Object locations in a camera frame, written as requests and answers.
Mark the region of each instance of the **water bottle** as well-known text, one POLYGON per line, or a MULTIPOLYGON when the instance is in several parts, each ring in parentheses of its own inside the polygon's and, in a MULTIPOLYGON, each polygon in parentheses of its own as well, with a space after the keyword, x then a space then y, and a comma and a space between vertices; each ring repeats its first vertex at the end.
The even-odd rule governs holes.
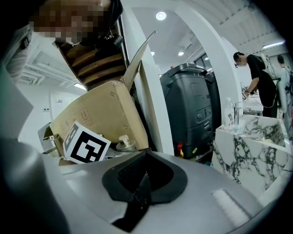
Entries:
POLYGON ((231 102, 231 98, 227 97, 227 103, 225 105, 225 129, 232 130, 234 125, 234 106, 231 102))

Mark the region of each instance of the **white pillar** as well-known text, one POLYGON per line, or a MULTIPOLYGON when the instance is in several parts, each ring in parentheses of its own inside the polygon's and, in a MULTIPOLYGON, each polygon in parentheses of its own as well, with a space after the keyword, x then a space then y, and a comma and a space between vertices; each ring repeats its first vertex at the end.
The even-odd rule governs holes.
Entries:
MULTIPOLYGON (((138 48, 146 40, 146 37, 132 9, 127 7, 126 4, 123 5, 123 7, 123 30, 128 58, 131 61, 138 48)), ((156 35, 154 35, 151 40, 156 40, 156 35)), ((163 90, 149 47, 146 48, 145 54, 142 57, 141 70, 137 74, 134 82, 147 126, 158 152, 174 155, 169 117, 163 90)))
POLYGON ((229 59, 233 54, 227 52, 222 38, 216 30, 191 6, 182 1, 178 4, 175 13, 190 27, 210 59, 217 79, 221 100, 222 122, 224 122, 223 113, 226 97, 230 97, 232 103, 242 101, 238 74, 235 71, 234 64, 229 59))

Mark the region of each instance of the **cardboard box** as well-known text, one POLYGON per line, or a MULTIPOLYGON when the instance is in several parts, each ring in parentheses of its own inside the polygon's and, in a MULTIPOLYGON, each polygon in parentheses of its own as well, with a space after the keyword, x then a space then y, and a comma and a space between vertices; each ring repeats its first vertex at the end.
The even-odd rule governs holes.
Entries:
POLYGON ((61 143, 73 123, 78 121, 89 130, 103 134, 112 143, 118 143, 119 136, 128 135, 130 140, 135 141, 138 150, 148 148, 147 133, 129 90, 150 37, 132 59, 121 78, 122 82, 110 81, 87 92, 69 104, 51 122, 50 128, 54 135, 58 134, 61 143))

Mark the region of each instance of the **black shirt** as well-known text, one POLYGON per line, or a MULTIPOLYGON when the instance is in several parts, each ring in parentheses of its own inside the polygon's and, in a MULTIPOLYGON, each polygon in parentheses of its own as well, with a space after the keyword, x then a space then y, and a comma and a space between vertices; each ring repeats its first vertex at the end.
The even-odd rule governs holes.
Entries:
POLYGON ((263 71, 266 69, 265 63, 262 61, 261 57, 252 54, 247 56, 247 63, 250 68, 251 78, 260 79, 257 88, 260 93, 261 103, 267 107, 272 106, 276 96, 276 85, 270 75, 263 71))

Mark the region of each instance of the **marble pattern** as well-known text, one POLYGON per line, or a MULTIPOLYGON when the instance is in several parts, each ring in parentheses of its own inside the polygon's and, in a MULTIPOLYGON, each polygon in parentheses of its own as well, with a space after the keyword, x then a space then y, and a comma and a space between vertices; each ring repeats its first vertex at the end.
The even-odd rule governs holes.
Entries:
POLYGON ((216 130, 211 166, 260 197, 288 166, 286 130, 277 119, 243 116, 243 134, 216 130), (274 143, 257 140, 265 137, 274 143))

